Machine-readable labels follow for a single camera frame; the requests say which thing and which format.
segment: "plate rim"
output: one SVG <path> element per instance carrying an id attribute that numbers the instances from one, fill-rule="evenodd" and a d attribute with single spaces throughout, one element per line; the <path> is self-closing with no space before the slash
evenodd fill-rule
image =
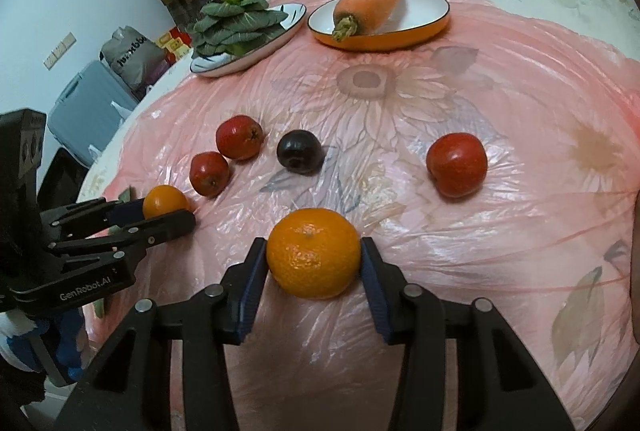
<path id="1" fill-rule="evenodd" d="M 318 35 L 321 35 L 321 36 L 330 36 L 331 35 L 331 34 L 328 34 L 326 32 L 321 32 L 319 30 L 316 30 L 315 28 L 313 28 L 311 26 L 310 21 L 311 21 L 311 18 L 314 16 L 314 14 L 316 12 L 318 12 L 318 10 L 320 10 L 323 6 L 327 6 L 329 3 L 333 3 L 334 1 L 336 1 L 336 0 L 330 0 L 330 1 L 327 1 L 326 3 L 324 3 L 324 4 L 321 4 L 311 14 L 309 14 L 309 17 L 306 19 L 306 26 L 307 26 L 307 28 L 309 28 L 309 30 L 311 30 L 312 32 L 314 32 L 314 33 L 316 33 Z M 451 12 L 451 3 L 449 3 L 448 0 L 443 0 L 443 1 L 447 4 L 447 11 L 442 16 L 438 17 L 437 19 L 434 19 L 433 21 L 429 21 L 428 23 L 423 23 L 423 24 L 421 24 L 419 26 L 413 26 L 411 28 L 403 28 L 401 30 L 393 30 L 391 32 L 380 32 L 379 34 L 355 35 L 353 37 L 354 38 L 358 37 L 360 39 L 363 39 L 363 38 L 375 38 L 375 37 L 380 37 L 380 36 L 386 36 L 386 35 L 389 35 L 389 34 L 394 34 L 396 32 L 410 32 L 411 30 L 416 30 L 418 28 L 424 28 L 425 26 L 428 26 L 428 25 L 433 25 L 434 23 L 437 23 L 441 19 L 443 19 L 446 16 L 448 16 L 449 12 Z"/>
<path id="2" fill-rule="evenodd" d="M 256 53 L 258 50 L 261 50 L 261 49 L 262 49 L 262 48 L 264 48 L 265 46 L 269 46 L 269 45 L 270 45 L 271 43 L 273 43 L 274 41 L 276 41 L 276 40 L 280 39 L 284 34 L 286 34 L 287 32 L 289 32 L 289 31 L 290 31 L 294 26 L 296 26 L 297 24 L 299 24 L 300 22 L 302 22 L 302 20 L 304 19 L 305 15 L 306 15 L 306 12 L 308 11 L 308 7 L 307 7 L 304 3 L 298 3 L 298 2 L 281 3 L 281 4 L 279 4 L 279 5 L 274 5 L 273 7 L 269 7 L 267 10 L 279 10 L 279 9 L 280 9 L 281 7 L 283 7 L 284 5 L 298 5 L 298 6 L 300 6 L 300 7 L 302 7 L 302 8 L 303 8 L 303 13 L 302 13 L 302 14 L 300 14 L 299 19 L 295 20 L 295 21 L 294 21 L 294 22 L 289 26 L 289 28 L 287 28 L 286 30 L 284 30 L 284 32 L 283 32 L 283 33 L 281 33 L 279 36 L 277 36 L 276 38 L 272 39 L 272 40 L 271 40 L 271 41 L 269 41 L 268 43 L 266 43 L 266 44 L 264 44 L 264 45 L 262 45 L 262 46 L 259 46 L 258 48 L 255 48 L 255 49 L 251 50 L 250 52 L 248 52 L 248 53 L 244 54 L 242 57 L 236 57 L 236 58 L 234 58 L 234 59 L 232 59 L 232 60 L 230 60 L 230 61 L 225 62 L 224 64 L 220 64 L 220 66 L 216 66 L 215 68 L 211 68 L 211 69 L 209 69 L 209 70 L 193 70 L 193 68 L 192 68 L 192 64 L 193 64 L 193 61 L 195 61 L 196 59 L 191 59 L 191 62 L 190 62 L 190 64 L 189 64 L 189 70 L 190 70 L 190 72 L 191 72 L 192 74 L 196 74 L 196 75 L 198 75 L 198 74 L 203 74 L 203 73 L 206 73 L 206 72 L 212 72 L 213 70 L 217 70 L 217 69 L 219 69 L 219 68 L 224 68 L 225 66 L 228 66 L 228 65 L 232 64 L 233 62 L 239 61 L 239 60 L 244 59 L 245 57 L 247 57 L 247 56 L 249 56 L 249 55 L 251 55 L 251 54 Z M 208 59 L 207 57 L 201 57 L 201 56 L 198 56 L 198 57 L 197 57 L 197 59 L 204 59 L 204 60 L 206 60 L 206 61 L 207 61 L 207 60 L 210 60 L 210 59 Z"/>

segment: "carrot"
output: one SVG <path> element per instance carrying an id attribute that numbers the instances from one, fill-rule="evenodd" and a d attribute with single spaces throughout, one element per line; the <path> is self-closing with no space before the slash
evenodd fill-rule
<path id="1" fill-rule="evenodd" d="M 334 9 L 332 37 L 340 42 L 353 35 L 375 32 L 389 18 L 399 0 L 340 0 Z"/>

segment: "plate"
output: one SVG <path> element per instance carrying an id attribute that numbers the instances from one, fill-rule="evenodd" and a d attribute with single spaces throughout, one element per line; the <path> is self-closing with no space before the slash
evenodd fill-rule
<path id="1" fill-rule="evenodd" d="M 230 54 L 196 57 L 191 61 L 191 72 L 203 77 L 222 77 L 223 75 L 234 74 L 250 68 L 256 62 L 266 59 L 276 50 L 286 45 L 302 26 L 306 7 L 301 3 L 285 3 L 284 5 L 273 6 L 268 10 L 279 10 L 288 14 L 287 18 L 280 23 L 280 26 L 284 28 L 284 32 L 242 57 Z"/>
<path id="2" fill-rule="evenodd" d="M 339 0 L 322 5 L 309 16 L 308 26 L 321 43 L 350 52 L 390 52 L 423 43 L 449 24 L 447 0 L 400 0 L 375 34 L 334 41 L 334 9 Z"/>

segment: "orange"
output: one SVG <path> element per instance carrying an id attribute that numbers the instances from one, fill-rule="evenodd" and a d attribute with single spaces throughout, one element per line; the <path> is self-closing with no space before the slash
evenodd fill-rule
<path id="1" fill-rule="evenodd" d="M 267 241 L 267 263 L 282 289 L 304 299 L 346 290 L 360 269 L 360 238 L 327 208 L 301 208 L 282 218 Z"/>
<path id="2" fill-rule="evenodd" d="M 142 203 L 145 220 L 185 208 L 190 209 L 189 201 L 180 189 L 174 186 L 156 186 L 146 195 Z"/>

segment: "wall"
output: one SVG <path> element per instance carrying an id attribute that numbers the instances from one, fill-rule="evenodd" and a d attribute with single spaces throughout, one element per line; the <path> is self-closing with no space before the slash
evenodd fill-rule
<path id="1" fill-rule="evenodd" d="M 0 111 L 49 111 L 118 26 L 156 39 L 173 24 L 160 0 L 0 0 Z M 44 59 L 69 32 L 78 41 L 48 71 Z M 38 183 L 58 148 L 47 131 Z"/>

